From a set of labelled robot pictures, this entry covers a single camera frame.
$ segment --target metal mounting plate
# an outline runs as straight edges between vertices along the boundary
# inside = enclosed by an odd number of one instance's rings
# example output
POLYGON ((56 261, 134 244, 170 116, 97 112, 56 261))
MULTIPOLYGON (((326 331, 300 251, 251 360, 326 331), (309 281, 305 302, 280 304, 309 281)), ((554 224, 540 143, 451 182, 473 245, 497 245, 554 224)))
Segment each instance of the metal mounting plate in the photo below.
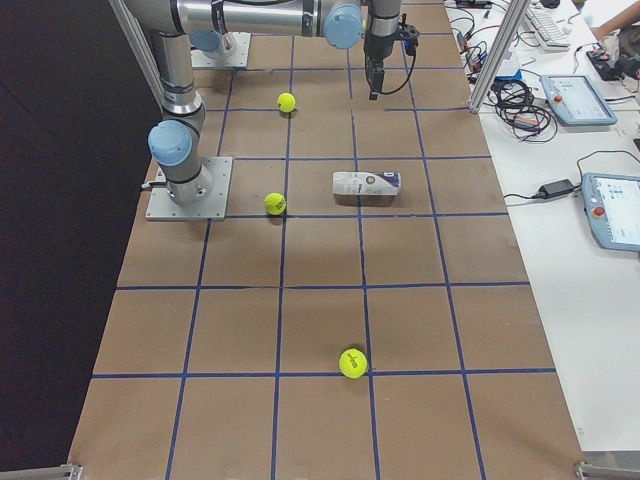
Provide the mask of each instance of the metal mounting plate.
MULTIPOLYGON (((198 202, 178 205, 171 199, 165 188, 154 188, 147 207, 147 220, 165 222, 206 220, 209 218, 224 220, 227 213, 233 157, 204 157, 202 167, 209 170, 213 179, 209 195, 198 202)), ((156 181, 166 181, 161 169, 158 169, 156 181)))
POLYGON ((194 70, 215 70, 218 68, 247 68, 249 60, 249 46, 251 34, 231 32, 236 40, 236 49, 231 55, 213 59, 207 57, 200 50, 191 51, 191 65, 194 70))

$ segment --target grid square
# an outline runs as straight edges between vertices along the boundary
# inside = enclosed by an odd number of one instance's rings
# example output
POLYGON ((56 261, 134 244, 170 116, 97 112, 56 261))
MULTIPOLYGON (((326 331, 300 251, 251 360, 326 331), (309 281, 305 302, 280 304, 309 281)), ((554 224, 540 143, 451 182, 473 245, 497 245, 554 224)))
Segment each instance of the grid square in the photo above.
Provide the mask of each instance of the grid square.
POLYGON ((427 168, 438 213, 507 211, 490 158, 429 160, 427 168))
POLYGON ((340 354, 364 345, 361 290, 285 291, 281 371, 338 372, 340 354))
POLYGON ((223 112, 207 112, 200 131, 200 142, 198 143, 198 155, 201 157, 215 157, 218 155, 223 119, 223 112))
POLYGON ((431 218, 363 220, 367 284, 443 282, 431 218))
POLYGON ((290 154, 294 158, 353 158, 351 113, 324 109, 294 112, 290 154))
POLYGON ((118 285, 195 285, 206 223, 149 222, 144 199, 148 196, 143 193, 138 203, 118 285))
POLYGON ((356 215, 358 209, 342 205, 332 189, 333 172, 353 170, 353 160, 289 162, 287 212, 291 215, 356 215))
POLYGON ((284 191, 284 160, 234 160, 227 215, 264 215, 264 197, 284 191))
POLYGON ((356 111, 358 157, 419 157, 413 112, 356 111))
POLYGON ((362 284, 356 219, 287 219, 286 252, 288 287, 362 284))
POLYGON ((291 68, 293 37, 277 35, 251 35, 248 67, 273 70, 291 68))
POLYGON ((467 368, 553 368, 529 286, 453 288, 467 368))
POLYGON ((369 289, 367 297, 376 370, 460 368, 444 288, 369 289))
POLYGON ((278 108, 278 95, 289 91, 289 71, 236 70, 229 108, 278 108))
POLYGON ((182 372, 193 291, 118 291, 94 373, 182 372))
POLYGON ((293 46, 295 68, 347 68, 347 53, 329 45, 321 37, 295 37, 293 46))
POLYGON ((282 378, 279 398, 276 478, 375 478, 366 377, 282 378))
POLYGON ((377 377, 375 398, 382 478, 480 478, 460 376, 377 377))
POLYGON ((451 282, 528 280, 508 216, 445 217, 439 222, 451 282))
POLYGON ((575 478, 583 457, 554 373, 472 375, 487 478, 575 478))
POLYGON ((349 103, 349 76, 346 70, 296 70, 293 94, 302 111, 335 112, 349 103))
POLYGON ((416 67, 462 69, 458 46, 451 32, 421 35, 416 67))
MULTIPOLYGON (((451 35, 451 24, 447 11, 442 4, 431 5, 406 5, 402 7, 402 13, 407 14, 407 23, 414 25, 421 34, 447 33, 451 35)), ((419 53, 427 52, 418 48, 419 53)))
POLYGON ((211 227, 204 285, 277 287, 282 219, 228 218, 211 227))
POLYGON ((222 136, 222 155, 284 158, 288 119, 278 111, 227 113, 222 136))
POLYGON ((387 197, 360 197, 362 213, 424 214, 431 213, 427 176, 422 160, 360 160, 360 171, 400 172, 400 193, 389 201, 387 197))
MULTIPOLYGON (((384 74, 383 91, 390 91, 402 84, 407 78, 407 71, 402 69, 386 69, 384 74)), ((352 105, 354 110, 376 110, 384 111, 388 108, 412 109, 411 90, 409 87, 403 88, 393 95, 379 95, 375 101, 369 100, 369 84, 367 83, 364 70, 351 72, 351 89, 353 93, 352 105)))
POLYGON ((467 108, 469 83, 462 70, 415 70, 411 88, 416 108, 467 108))
POLYGON ((198 93, 208 110, 223 109, 227 106, 231 70, 194 70, 193 78, 198 93))
POLYGON ((273 372, 278 290, 204 290, 191 347, 190 372, 273 372))
POLYGON ((480 119, 468 110, 418 112, 418 118, 427 156, 489 155, 480 119))
POLYGON ((268 478, 273 379, 191 378, 171 478, 268 478))
POLYGON ((69 462, 86 478, 164 478, 179 379, 91 380, 69 462))

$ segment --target white desk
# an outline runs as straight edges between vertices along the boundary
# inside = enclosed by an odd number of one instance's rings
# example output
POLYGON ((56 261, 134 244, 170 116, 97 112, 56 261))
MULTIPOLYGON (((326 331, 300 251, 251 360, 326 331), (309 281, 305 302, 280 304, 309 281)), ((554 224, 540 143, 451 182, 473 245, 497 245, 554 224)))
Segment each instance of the white desk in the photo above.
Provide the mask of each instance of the white desk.
MULTIPOLYGON (((448 12, 451 18, 460 16, 455 10, 448 12)), ((566 21, 576 10, 563 0, 551 13, 566 21)), ((487 19, 483 14, 474 12, 476 29, 495 25, 502 16, 497 9, 487 19)), ((573 23, 570 39, 575 47, 593 41, 580 17, 573 23)), ((472 43, 491 40, 495 30, 481 32, 472 43)), ((534 59, 523 68, 536 73, 567 74, 574 69, 575 47, 552 54, 519 47, 518 57, 521 63, 534 59)), ((577 73, 596 80, 605 97, 629 95, 619 82, 602 82, 584 51, 578 59, 577 73)), ((530 74, 525 80, 532 87, 537 83, 530 74)), ((595 150, 622 149, 640 156, 632 142, 640 137, 637 102, 613 108, 619 122, 612 127, 590 133, 569 133, 560 127, 550 143, 535 145, 514 139, 510 128, 491 109, 484 109, 480 119, 503 193, 531 195, 541 184, 563 178, 579 182, 576 160, 595 150)), ((640 176, 640 165, 624 154, 594 156, 582 166, 585 172, 640 176)), ((640 451, 638 255, 597 246, 581 194, 535 204, 508 200, 514 205, 509 214, 582 449, 640 451)))

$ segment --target black cable bundle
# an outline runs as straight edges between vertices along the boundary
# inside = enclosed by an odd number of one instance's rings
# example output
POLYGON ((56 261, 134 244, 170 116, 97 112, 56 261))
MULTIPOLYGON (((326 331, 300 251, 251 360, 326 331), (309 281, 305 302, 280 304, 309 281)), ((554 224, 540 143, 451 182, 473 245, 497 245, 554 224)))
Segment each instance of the black cable bundle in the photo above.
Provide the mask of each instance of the black cable bundle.
POLYGON ((556 119, 544 108, 533 104, 535 98, 526 83, 516 79, 500 80, 493 84, 491 91, 496 96, 496 102, 491 105, 496 114, 511 127, 516 138, 523 142, 546 143, 556 136, 556 119), (534 139, 550 125, 554 127, 550 138, 534 139))

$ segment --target keyboard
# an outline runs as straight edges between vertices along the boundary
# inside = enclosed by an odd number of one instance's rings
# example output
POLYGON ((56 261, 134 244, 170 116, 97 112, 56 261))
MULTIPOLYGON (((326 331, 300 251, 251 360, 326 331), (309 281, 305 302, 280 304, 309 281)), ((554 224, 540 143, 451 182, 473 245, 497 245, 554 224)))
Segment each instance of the keyboard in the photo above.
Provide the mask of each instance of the keyboard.
POLYGON ((524 14, 525 27, 535 33, 540 48, 545 52, 566 52, 571 47, 569 38, 558 28, 543 8, 529 7, 524 14))

